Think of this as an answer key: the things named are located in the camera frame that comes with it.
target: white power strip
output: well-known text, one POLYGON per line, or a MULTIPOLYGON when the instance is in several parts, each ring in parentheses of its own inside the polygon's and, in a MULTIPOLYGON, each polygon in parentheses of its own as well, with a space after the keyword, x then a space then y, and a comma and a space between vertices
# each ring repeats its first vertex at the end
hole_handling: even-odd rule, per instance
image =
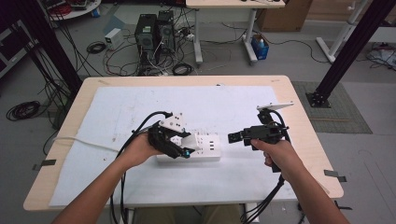
POLYGON ((190 161, 219 161, 221 157, 220 140, 217 134, 192 133, 185 138, 171 139, 178 146, 195 149, 188 159, 178 157, 172 159, 167 155, 158 155, 158 162, 190 162, 190 161))

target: hand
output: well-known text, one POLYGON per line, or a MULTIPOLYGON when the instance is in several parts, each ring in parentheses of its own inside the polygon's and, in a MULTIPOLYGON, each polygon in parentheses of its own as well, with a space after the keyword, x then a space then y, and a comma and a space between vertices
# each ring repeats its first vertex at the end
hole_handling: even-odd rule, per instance
POLYGON ((140 165, 151 156, 161 154, 160 151, 149 144, 148 134, 141 133, 125 148, 116 161, 120 162, 126 171, 131 167, 140 165))
POLYGON ((273 163, 276 163, 282 170, 282 175, 286 180, 290 180, 290 176, 293 175, 294 172, 306 170, 303 162, 288 141, 281 140, 275 145, 272 145, 258 139, 252 139, 250 143, 264 152, 265 165, 271 167, 273 163))

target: brown box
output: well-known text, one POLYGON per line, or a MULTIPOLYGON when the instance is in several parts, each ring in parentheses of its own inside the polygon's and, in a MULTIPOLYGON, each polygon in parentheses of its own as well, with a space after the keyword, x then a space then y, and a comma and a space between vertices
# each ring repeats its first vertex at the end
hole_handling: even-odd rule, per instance
POLYGON ((264 32, 301 31, 311 4, 312 0, 289 0, 285 7, 263 9, 257 24, 264 32))

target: gray carpet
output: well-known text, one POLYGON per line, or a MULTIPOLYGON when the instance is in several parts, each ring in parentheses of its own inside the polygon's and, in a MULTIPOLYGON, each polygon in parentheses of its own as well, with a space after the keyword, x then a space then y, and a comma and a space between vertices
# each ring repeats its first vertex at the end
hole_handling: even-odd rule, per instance
POLYGON ((313 92, 318 82, 292 82, 304 110, 317 133, 373 133, 341 83, 332 91, 332 108, 313 108, 306 92, 313 92))

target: person's right hand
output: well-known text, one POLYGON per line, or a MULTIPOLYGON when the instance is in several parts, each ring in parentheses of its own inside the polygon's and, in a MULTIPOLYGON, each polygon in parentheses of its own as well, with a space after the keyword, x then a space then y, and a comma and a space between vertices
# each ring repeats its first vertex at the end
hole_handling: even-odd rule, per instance
POLYGON ((271 167, 273 163, 276 163, 282 170, 282 175, 286 180, 290 180, 290 176, 294 172, 306 170, 303 162, 288 141, 281 140, 275 145, 272 145, 258 139, 252 139, 250 143, 264 152, 265 165, 271 167))

